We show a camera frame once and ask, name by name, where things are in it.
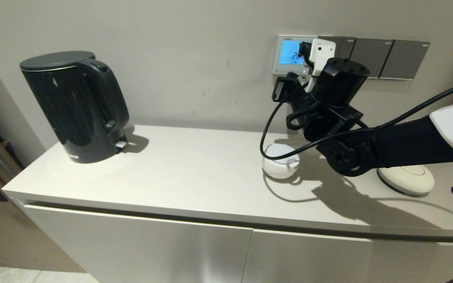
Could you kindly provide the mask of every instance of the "blue lcd screen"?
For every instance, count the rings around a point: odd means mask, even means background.
[[[282,41],[279,64],[303,64],[304,58],[298,58],[298,50],[300,50],[300,41]]]

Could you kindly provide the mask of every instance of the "wireless charger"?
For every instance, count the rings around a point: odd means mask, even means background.
[[[407,195],[427,195],[435,186],[433,174],[423,165],[378,168],[379,178]]]

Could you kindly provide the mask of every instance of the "kettle lid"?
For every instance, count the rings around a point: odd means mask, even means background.
[[[84,59],[95,59],[95,55],[88,51],[64,51],[32,57],[20,63],[23,71],[45,71],[57,68],[75,66]]]

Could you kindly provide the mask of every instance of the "black cable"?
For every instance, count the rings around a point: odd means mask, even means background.
[[[272,115],[270,116],[270,118],[269,118],[269,120],[267,122],[267,125],[265,126],[265,129],[263,130],[263,135],[262,135],[261,142],[260,142],[260,152],[261,152],[262,156],[264,158],[268,159],[268,160],[280,160],[280,159],[288,158],[288,157],[293,156],[295,154],[299,154],[300,152],[306,151],[306,150],[310,149],[311,147],[315,147],[316,145],[319,145],[320,143],[323,143],[323,142],[325,142],[327,140],[331,140],[333,138],[342,138],[342,137],[350,136],[350,135],[353,135],[353,134],[362,134],[362,133],[366,133],[366,132],[376,131],[376,130],[379,130],[379,129],[384,129],[385,127],[391,127],[392,125],[395,125],[396,123],[401,122],[402,120],[406,119],[407,117],[413,115],[417,111],[420,111],[421,109],[427,107],[428,105],[433,104],[434,102],[437,102],[438,100],[440,100],[440,99],[442,99],[442,98],[444,98],[444,97],[446,97],[448,95],[451,95],[452,93],[453,93],[453,88],[450,88],[449,90],[444,91],[444,92],[440,93],[439,95],[436,95],[435,97],[430,98],[430,99],[426,100],[425,102],[417,105],[416,107],[412,108],[410,111],[408,111],[405,114],[399,116],[398,118],[390,120],[389,122],[387,122],[385,124],[382,124],[380,126],[377,126],[377,127],[374,127],[374,128],[368,128],[368,129],[357,129],[357,130],[352,130],[352,131],[339,132],[339,133],[336,133],[336,134],[332,134],[330,136],[325,136],[324,138],[320,138],[319,140],[313,141],[312,143],[308,143],[308,144],[304,145],[303,147],[300,147],[300,148],[298,148],[298,149],[296,149],[296,150],[294,150],[292,152],[289,152],[287,154],[283,154],[283,155],[280,155],[280,156],[268,156],[268,155],[265,154],[265,152],[263,150],[263,142],[265,141],[265,136],[267,134],[268,127],[270,126],[270,123],[272,122],[272,119],[274,118],[275,113],[279,110],[279,108],[281,107],[282,103],[284,103],[286,101],[286,98],[290,96],[290,95],[288,95],[274,109],[274,111],[272,112]]]
[[[357,124],[358,126],[360,126],[361,128],[363,128],[363,129],[370,128],[370,127],[368,127],[368,126],[367,126],[363,121],[361,121],[361,120],[356,120],[356,124]]]
[[[412,116],[413,114],[415,114],[416,112],[420,111],[421,109],[437,102],[438,100],[444,98],[444,97],[447,97],[449,95],[453,94],[453,88],[450,88],[449,90],[446,90],[442,93],[440,93],[439,95],[436,95],[435,97],[433,98],[430,98],[428,100],[426,100],[425,102],[422,102],[421,104],[417,105],[416,107],[410,109],[408,112],[406,112],[405,114],[397,117],[397,118],[394,118],[393,120],[390,120],[389,122],[385,123],[385,124],[382,124],[380,126],[377,126],[376,129],[377,130],[380,130],[380,129],[384,129],[384,128],[387,128],[387,127],[390,127],[390,126],[393,126],[401,121],[403,121],[404,119]]]
[[[303,127],[306,127],[307,124],[309,123],[308,114],[313,113],[314,111],[316,111],[319,108],[320,102],[317,101],[315,98],[313,98],[313,96],[311,94],[309,94],[309,96],[311,96],[313,99],[313,102],[310,106],[303,107],[302,110],[295,111],[295,112],[289,114],[288,116],[286,116],[286,127],[288,129],[297,131],[299,129],[302,129]],[[302,116],[304,117],[304,121],[301,124],[297,124],[297,125],[293,124],[293,120],[300,118]]]
[[[314,69],[314,64],[312,62],[309,61],[309,59],[307,58],[307,56],[304,56],[304,61],[305,63],[307,63],[307,65],[309,65],[309,68],[311,68],[311,70]]]

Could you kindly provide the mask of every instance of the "floor tile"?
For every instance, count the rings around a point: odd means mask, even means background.
[[[41,272],[34,283],[97,283],[97,281],[85,273]]]
[[[33,283],[39,270],[0,267],[0,283]]]

